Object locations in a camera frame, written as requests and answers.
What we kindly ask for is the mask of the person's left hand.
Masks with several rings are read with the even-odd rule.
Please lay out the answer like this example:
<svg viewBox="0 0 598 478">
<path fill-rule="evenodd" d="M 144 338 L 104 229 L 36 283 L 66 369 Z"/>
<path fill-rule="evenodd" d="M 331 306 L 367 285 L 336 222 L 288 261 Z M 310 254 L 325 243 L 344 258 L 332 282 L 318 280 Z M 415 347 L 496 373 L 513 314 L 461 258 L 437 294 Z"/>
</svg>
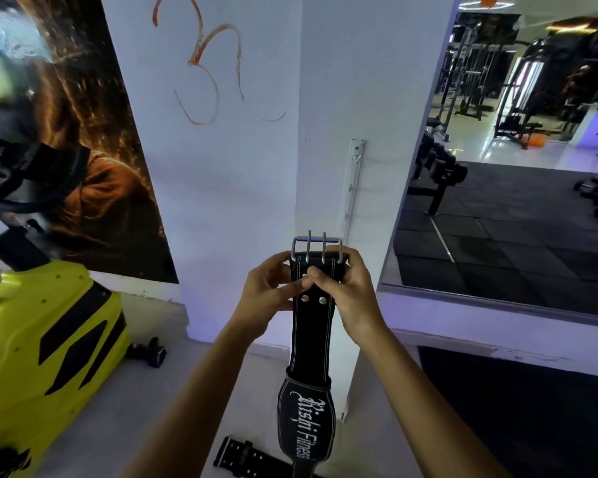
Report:
<svg viewBox="0 0 598 478">
<path fill-rule="evenodd" d="M 239 303 L 230 319 L 230 328 L 238 329 L 247 342 L 263 336 L 276 313 L 293 310 L 293 299 L 277 299 L 275 289 L 294 281 L 289 250 L 274 254 L 252 269 Z"/>
</svg>

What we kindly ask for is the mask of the person's right hand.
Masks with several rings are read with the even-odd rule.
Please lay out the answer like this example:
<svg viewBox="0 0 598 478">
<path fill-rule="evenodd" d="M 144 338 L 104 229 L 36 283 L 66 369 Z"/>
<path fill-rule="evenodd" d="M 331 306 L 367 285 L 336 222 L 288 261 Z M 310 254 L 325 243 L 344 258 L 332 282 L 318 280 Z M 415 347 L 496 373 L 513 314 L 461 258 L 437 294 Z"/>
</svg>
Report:
<svg viewBox="0 0 598 478">
<path fill-rule="evenodd" d="M 335 300 L 346 333 L 356 345 L 366 350 L 387 326 L 362 256 L 356 249 L 343 249 L 348 255 L 348 264 L 343 280 L 335 281 L 335 296 L 331 297 Z"/>
</svg>

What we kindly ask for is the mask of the black weightlifting belt white lettering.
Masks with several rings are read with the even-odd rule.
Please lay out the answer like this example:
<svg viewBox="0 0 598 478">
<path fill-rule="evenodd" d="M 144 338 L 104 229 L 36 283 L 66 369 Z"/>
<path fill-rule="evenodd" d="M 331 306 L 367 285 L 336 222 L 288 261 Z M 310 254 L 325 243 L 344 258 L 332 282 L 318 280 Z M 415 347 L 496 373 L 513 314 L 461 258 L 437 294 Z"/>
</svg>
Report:
<svg viewBox="0 0 598 478">
<path fill-rule="evenodd" d="M 293 298 L 291 353 L 277 403 L 279 445 L 291 460 L 289 478 L 313 478 L 332 452 L 337 417 L 329 357 L 335 308 L 335 299 L 316 285 Z"/>
</svg>

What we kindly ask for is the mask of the person's right forearm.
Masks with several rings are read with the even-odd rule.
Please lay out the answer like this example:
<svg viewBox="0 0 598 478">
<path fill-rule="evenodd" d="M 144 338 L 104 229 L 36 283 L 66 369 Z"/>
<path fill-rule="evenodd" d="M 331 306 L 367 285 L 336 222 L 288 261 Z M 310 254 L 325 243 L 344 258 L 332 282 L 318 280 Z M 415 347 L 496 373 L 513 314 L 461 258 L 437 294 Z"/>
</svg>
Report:
<svg viewBox="0 0 598 478">
<path fill-rule="evenodd" d="M 379 313 L 360 321 L 354 340 L 383 386 L 424 478 L 511 478 Z"/>
</svg>

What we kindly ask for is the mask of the person's left forearm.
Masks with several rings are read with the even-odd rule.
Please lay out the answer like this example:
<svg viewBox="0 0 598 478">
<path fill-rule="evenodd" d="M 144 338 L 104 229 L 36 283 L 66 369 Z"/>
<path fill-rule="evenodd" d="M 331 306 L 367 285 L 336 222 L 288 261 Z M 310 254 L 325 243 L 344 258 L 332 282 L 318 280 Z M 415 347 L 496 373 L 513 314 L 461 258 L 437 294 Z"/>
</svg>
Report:
<svg viewBox="0 0 598 478">
<path fill-rule="evenodd" d="M 120 478 L 201 478 L 254 337 L 231 319 Z"/>
</svg>

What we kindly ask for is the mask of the black dumbbell rack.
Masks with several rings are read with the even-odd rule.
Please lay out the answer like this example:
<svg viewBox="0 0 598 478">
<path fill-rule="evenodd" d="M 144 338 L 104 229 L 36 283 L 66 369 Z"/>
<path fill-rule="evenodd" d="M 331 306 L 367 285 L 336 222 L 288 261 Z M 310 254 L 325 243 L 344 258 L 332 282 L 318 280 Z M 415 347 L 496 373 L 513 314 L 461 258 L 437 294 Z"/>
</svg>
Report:
<svg viewBox="0 0 598 478">
<path fill-rule="evenodd" d="M 436 188 L 409 186 L 406 194 L 432 198 L 427 214 L 435 216 L 448 187 L 461 184 L 467 177 L 468 168 L 456 161 L 443 144 L 435 141 L 432 132 L 425 131 L 415 158 L 415 170 L 410 180 L 418 181 L 422 170 L 426 169 Z"/>
</svg>

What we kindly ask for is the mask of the black weightlifting belt with holes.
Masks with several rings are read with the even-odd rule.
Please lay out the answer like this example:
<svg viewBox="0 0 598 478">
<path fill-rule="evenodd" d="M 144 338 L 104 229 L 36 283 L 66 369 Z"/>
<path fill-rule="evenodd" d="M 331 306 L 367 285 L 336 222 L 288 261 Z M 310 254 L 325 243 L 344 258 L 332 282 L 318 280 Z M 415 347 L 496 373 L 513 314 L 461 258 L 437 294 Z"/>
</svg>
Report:
<svg viewBox="0 0 598 478">
<path fill-rule="evenodd" d="M 293 467 L 279 458 L 228 435 L 213 461 L 215 468 L 227 470 L 236 478 L 294 478 Z"/>
</svg>

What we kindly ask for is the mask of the yellow black exercise bike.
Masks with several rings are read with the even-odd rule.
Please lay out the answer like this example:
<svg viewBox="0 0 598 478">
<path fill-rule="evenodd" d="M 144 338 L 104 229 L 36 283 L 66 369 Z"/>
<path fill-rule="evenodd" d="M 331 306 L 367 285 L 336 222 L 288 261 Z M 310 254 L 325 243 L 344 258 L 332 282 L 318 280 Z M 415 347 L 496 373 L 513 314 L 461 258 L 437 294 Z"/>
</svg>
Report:
<svg viewBox="0 0 598 478">
<path fill-rule="evenodd" d="M 5 221 L 59 206 L 89 156 L 0 139 L 0 478 L 25 478 L 122 360 L 160 368 L 167 355 L 157 337 L 131 342 L 119 292 L 28 238 L 37 221 Z"/>
</svg>

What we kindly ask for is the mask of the black weight gym machine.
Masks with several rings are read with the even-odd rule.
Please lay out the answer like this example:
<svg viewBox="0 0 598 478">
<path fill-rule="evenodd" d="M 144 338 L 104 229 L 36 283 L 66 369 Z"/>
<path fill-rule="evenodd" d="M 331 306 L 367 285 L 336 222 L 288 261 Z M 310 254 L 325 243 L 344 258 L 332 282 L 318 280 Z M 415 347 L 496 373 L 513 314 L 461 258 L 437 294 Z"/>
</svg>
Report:
<svg viewBox="0 0 598 478">
<path fill-rule="evenodd" d="M 509 79 L 503 85 L 499 109 L 494 124 L 494 138 L 505 138 L 523 150 L 528 149 L 532 136 L 540 131 L 541 123 L 531 123 L 532 97 L 545 63 L 553 49 L 549 38 L 521 42 L 524 53 L 512 67 Z"/>
</svg>

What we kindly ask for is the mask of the white metal wall hook rail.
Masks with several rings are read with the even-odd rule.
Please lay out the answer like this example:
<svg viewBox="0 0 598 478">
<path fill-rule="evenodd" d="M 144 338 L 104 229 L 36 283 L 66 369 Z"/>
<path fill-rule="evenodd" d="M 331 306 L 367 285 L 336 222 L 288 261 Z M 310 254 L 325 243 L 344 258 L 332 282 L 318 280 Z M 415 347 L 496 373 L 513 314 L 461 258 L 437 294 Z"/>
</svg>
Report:
<svg viewBox="0 0 598 478">
<path fill-rule="evenodd" d="M 343 194 L 337 220 L 337 236 L 346 243 L 352 219 L 352 211 L 356 197 L 359 173 L 365 151 L 365 139 L 352 139 L 346 157 Z"/>
</svg>

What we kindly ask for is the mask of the large wall mirror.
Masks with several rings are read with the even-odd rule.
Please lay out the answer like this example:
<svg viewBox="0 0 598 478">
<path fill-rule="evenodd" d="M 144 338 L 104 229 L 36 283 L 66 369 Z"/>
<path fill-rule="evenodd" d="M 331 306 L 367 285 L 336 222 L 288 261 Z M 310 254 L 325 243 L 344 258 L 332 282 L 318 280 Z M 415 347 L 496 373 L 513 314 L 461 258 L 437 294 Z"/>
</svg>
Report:
<svg viewBox="0 0 598 478">
<path fill-rule="evenodd" d="M 530 99 L 530 122 L 548 141 L 523 150 L 494 138 L 500 96 L 480 121 L 452 116 L 446 143 L 434 131 L 433 91 L 425 131 L 468 174 L 447 188 L 435 216 L 427 214 L 432 198 L 406 194 L 385 284 L 598 316 L 598 220 L 591 200 L 572 190 L 598 175 L 598 0 L 582 2 L 462 0 L 458 13 L 523 16 L 513 65 L 521 42 L 550 39 Z"/>
</svg>

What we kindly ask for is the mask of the large dark wall poster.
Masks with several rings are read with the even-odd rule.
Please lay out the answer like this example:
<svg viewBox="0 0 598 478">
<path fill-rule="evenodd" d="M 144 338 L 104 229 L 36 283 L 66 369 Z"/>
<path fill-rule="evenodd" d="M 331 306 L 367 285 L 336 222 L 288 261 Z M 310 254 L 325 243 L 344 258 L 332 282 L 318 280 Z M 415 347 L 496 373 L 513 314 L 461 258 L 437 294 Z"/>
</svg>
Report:
<svg viewBox="0 0 598 478">
<path fill-rule="evenodd" d="M 90 149 L 83 181 L 36 217 L 41 247 L 178 283 L 101 0 L 0 0 L 0 138 Z"/>
</svg>

